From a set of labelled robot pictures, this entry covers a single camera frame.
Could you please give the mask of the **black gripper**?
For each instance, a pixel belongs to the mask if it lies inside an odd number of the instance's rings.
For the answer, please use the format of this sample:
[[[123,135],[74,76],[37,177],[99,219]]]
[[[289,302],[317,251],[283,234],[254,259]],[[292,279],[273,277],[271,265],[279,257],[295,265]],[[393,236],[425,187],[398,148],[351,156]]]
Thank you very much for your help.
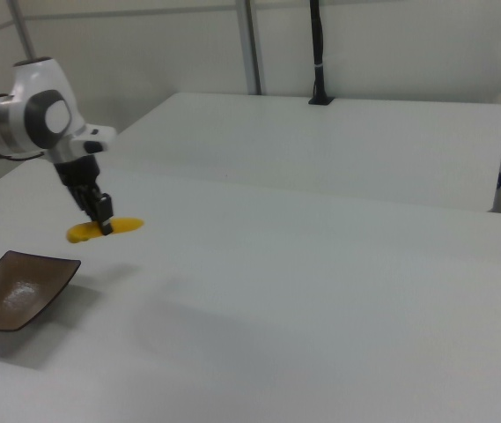
[[[112,198],[101,194],[96,183],[100,170],[95,157],[86,155],[70,162],[57,163],[55,170],[79,208],[90,220],[96,220],[101,234],[111,234],[114,231],[111,224],[114,216]]]

